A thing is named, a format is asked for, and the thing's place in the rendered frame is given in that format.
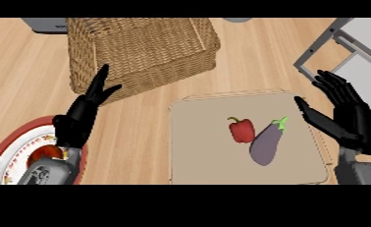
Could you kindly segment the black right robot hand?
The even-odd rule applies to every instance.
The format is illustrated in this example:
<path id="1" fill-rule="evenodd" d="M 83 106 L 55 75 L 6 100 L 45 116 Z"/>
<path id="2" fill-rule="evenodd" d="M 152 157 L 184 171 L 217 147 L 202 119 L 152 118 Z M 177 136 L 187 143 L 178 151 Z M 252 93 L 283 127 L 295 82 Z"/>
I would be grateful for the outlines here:
<path id="1" fill-rule="evenodd" d="M 363 100 L 351 82 L 332 73 L 318 70 L 312 85 L 324 92 L 333 104 L 333 118 L 329 118 L 301 96 L 295 97 L 305 121 L 336 141 L 360 153 L 371 155 L 371 107 Z"/>

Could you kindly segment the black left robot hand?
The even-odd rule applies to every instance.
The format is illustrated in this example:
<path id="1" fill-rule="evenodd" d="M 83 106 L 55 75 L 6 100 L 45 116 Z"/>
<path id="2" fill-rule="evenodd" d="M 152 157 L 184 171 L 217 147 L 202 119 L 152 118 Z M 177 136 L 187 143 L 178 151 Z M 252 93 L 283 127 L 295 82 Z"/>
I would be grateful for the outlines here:
<path id="1" fill-rule="evenodd" d="M 56 115 L 52 119 L 58 146 L 81 148 L 89 141 L 99 106 L 123 87 L 115 85 L 105 88 L 108 74 L 109 65 L 105 64 L 93 78 L 86 93 L 74 100 L 68 112 Z"/>

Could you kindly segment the grey metal tiered shelf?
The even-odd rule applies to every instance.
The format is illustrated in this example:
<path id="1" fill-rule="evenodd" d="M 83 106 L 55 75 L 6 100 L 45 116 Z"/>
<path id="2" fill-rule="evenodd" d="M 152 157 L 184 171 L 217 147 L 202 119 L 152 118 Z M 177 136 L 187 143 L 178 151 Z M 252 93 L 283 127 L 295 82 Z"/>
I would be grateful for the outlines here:
<path id="1" fill-rule="evenodd" d="M 293 66 L 310 81 L 318 69 L 346 78 L 371 104 L 371 18 L 336 18 Z"/>

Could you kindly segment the red bell pepper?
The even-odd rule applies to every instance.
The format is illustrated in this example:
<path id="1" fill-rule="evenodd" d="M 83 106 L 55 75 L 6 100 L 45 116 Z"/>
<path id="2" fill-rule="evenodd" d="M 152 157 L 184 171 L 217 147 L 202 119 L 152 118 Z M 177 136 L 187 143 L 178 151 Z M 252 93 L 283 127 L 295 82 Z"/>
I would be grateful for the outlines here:
<path id="1" fill-rule="evenodd" d="M 236 117 L 230 117 L 230 131 L 231 137 L 239 143 L 249 143 L 255 139 L 255 128 L 249 119 L 239 120 Z"/>

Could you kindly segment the beige tray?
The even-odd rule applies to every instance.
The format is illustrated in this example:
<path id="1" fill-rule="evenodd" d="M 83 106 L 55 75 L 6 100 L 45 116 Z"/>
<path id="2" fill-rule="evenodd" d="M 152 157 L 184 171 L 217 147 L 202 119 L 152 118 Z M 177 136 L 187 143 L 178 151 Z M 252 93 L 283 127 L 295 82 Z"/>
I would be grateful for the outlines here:
<path id="1" fill-rule="evenodd" d="M 174 185 L 292 185 L 327 180 L 290 91 L 184 98 L 170 106 Z"/>

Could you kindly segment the red rimmed white plate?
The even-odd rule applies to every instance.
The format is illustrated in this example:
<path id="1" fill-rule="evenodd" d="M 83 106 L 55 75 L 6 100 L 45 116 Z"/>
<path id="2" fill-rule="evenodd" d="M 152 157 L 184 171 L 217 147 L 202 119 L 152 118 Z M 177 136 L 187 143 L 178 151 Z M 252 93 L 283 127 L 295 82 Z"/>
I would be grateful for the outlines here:
<path id="1" fill-rule="evenodd" d="M 28 170 L 28 159 L 33 152 L 47 144 L 58 146 L 52 119 L 52 116 L 45 116 L 30 121 L 0 142 L 0 185 L 19 185 L 18 182 Z M 68 147 L 58 147 L 62 151 L 68 149 Z M 80 175 L 72 185 L 81 181 L 86 166 L 87 146 L 84 145 L 80 149 Z"/>

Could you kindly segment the purple eggplant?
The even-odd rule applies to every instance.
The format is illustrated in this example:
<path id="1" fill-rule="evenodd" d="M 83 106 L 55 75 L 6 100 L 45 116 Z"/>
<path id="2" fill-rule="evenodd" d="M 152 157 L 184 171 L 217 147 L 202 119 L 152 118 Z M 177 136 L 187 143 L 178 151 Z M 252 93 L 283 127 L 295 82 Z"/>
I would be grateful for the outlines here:
<path id="1" fill-rule="evenodd" d="M 286 121 L 287 118 L 273 120 L 251 144 L 249 155 L 261 166 L 267 166 L 274 160 L 277 145 L 286 131 Z"/>

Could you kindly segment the brown wicker basket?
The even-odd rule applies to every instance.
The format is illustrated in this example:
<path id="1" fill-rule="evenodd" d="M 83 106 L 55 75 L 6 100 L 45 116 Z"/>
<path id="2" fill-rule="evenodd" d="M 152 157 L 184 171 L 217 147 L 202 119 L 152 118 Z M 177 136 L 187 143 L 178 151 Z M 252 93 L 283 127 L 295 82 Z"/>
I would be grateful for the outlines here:
<path id="1" fill-rule="evenodd" d="M 70 18 L 70 86 L 87 91 L 103 67 L 115 102 L 217 67 L 221 41 L 206 18 Z"/>

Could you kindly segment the grey appliance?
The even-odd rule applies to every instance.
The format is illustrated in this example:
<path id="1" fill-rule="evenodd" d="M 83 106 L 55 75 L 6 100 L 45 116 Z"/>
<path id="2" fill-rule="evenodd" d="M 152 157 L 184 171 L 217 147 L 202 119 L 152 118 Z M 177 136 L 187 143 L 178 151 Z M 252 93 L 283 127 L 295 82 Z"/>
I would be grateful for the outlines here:
<path id="1" fill-rule="evenodd" d="M 36 33 L 67 34 L 67 18 L 24 18 Z"/>

